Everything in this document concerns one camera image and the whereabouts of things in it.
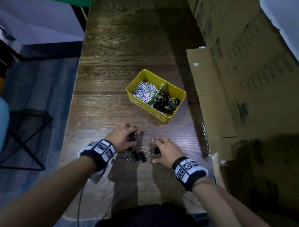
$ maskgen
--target light blue object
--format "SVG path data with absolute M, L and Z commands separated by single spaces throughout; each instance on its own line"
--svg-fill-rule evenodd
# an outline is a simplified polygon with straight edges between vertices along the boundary
M 5 140 L 9 123 L 9 106 L 6 101 L 0 97 L 0 153 Z

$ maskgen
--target yellow box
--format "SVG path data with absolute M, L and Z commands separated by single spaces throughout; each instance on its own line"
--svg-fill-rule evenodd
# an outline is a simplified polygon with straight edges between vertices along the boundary
M 141 101 L 140 99 L 137 99 L 134 95 L 132 95 L 133 90 L 140 84 L 142 81 L 148 81 L 156 86 L 157 89 L 159 89 L 159 92 L 149 101 L 148 103 L 145 103 Z M 153 104 L 155 98 L 159 95 L 160 92 L 163 92 L 164 94 L 169 94 L 171 98 L 180 99 L 181 103 L 183 102 L 184 98 L 186 97 L 186 92 L 184 92 L 182 89 L 179 89 L 178 87 L 174 86 L 173 84 L 167 82 L 166 80 L 162 79 L 161 77 L 158 77 L 157 75 L 153 74 L 152 72 L 144 69 L 142 70 L 138 76 L 129 84 L 127 87 L 127 93 L 129 96 L 129 99 L 132 103 L 139 106 L 141 109 L 145 110 L 149 114 L 153 115 L 155 118 L 159 119 L 163 123 L 167 123 L 170 118 L 174 116 L 179 106 L 176 108 L 175 111 L 170 116 L 166 116 L 160 111 L 156 110 L 155 108 L 151 107 L 151 104 Z

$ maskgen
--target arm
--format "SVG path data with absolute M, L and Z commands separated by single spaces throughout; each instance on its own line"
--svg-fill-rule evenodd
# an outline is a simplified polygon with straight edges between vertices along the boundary
M 184 154 L 172 140 L 167 138 L 162 140 L 163 143 L 158 140 L 154 142 L 162 156 L 154 159 L 153 163 L 161 163 L 171 168 L 173 163 Z M 207 177 L 197 180 L 192 191 L 218 227 L 269 227 L 261 218 Z
M 136 142 L 126 141 L 134 131 L 137 128 L 123 123 L 105 139 L 120 152 L 136 145 Z M 0 226 L 54 226 L 95 170 L 96 163 L 86 156 L 65 165 L 4 207 L 0 212 Z

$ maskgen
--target left hand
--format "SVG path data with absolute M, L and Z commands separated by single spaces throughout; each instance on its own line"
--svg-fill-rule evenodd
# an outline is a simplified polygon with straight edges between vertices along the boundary
M 137 127 L 132 127 L 129 123 L 121 123 L 112 132 L 105 136 L 105 140 L 110 141 L 115 149 L 115 152 L 121 152 L 129 147 L 135 146 L 135 141 L 127 141 L 129 134 L 138 131 Z

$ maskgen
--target forearm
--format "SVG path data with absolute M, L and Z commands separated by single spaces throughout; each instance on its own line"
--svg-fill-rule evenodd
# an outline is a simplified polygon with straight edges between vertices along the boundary
M 199 179 L 192 191 L 217 227 L 269 227 L 255 213 L 207 177 Z
M 62 167 L 4 207 L 0 226 L 53 226 L 95 169 L 95 162 L 86 156 Z

